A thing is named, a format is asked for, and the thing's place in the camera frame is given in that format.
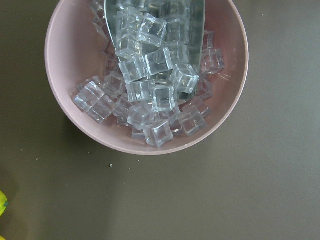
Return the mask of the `clear ice cube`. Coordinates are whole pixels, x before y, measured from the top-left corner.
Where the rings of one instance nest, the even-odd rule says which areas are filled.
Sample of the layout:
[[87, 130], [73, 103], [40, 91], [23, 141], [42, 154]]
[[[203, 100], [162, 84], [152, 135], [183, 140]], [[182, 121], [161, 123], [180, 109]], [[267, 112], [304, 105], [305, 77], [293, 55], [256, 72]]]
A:
[[174, 136], [168, 120], [158, 120], [142, 128], [146, 143], [150, 146], [161, 147], [173, 140]]
[[150, 52], [144, 56], [147, 72], [150, 76], [167, 72], [174, 68], [170, 51], [167, 47]]
[[199, 75], [192, 65], [176, 63], [169, 76], [169, 81], [179, 92], [191, 94], [199, 81]]
[[153, 112], [170, 112], [176, 105], [172, 85], [156, 85], [152, 90], [152, 97]]
[[143, 15], [142, 23], [137, 31], [139, 42], [160, 47], [167, 33], [167, 21], [156, 18], [149, 13]]

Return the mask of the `metal ice scoop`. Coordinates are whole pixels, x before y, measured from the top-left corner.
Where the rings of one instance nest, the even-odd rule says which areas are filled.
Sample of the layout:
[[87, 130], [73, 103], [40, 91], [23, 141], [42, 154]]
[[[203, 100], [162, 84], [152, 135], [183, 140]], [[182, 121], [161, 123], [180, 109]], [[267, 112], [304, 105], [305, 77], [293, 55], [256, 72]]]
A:
[[[106, 0], [103, 3], [106, 25], [119, 59], [129, 101], [151, 101], [155, 86], [173, 86], [169, 81], [173, 69], [156, 75], [149, 75], [147, 70], [144, 56], [161, 48], [169, 49], [173, 66], [190, 64], [200, 74], [205, 5], [203, 0]], [[160, 47], [137, 40], [145, 13], [167, 21]], [[180, 104], [190, 100], [196, 94], [197, 85], [191, 94], [180, 92], [173, 86], [174, 99]]]

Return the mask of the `pink bowl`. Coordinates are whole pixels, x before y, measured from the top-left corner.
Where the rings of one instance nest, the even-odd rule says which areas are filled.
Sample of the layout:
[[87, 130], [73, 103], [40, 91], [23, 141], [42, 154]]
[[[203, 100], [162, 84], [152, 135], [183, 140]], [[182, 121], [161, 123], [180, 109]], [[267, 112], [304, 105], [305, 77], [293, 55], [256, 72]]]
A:
[[222, 51], [225, 67], [210, 79], [213, 96], [206, 100], [212, 114], [207, 126], [192, 136], [180, 135], [162, 147], [132, 139], [129, 129], [118, 126], [114, 117], [96, 123], [72, 102], [76, 85], [103, 74], [103, 39], [96, 32], [86, 0], [61, 0], [49, 23], [45, 41], [45, 66], [52, 92], [72, 123], [96, 142], [134, 155], [158, 156], [187, 149], [216, 131], [236, 106], [244, 89], [249, 47], [242, 18], [231, 0], [205, 3], [206, 30], [214, 31], [214, 46]]

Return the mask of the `yellow lemon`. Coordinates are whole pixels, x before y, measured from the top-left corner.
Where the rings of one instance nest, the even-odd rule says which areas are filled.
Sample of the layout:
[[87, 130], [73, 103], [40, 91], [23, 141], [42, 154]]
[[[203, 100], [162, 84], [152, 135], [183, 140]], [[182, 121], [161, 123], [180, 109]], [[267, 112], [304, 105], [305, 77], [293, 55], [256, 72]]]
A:
[[0, 190], [0, 216], [3, 215], [8, 205], [9, 202], [7, 196]]

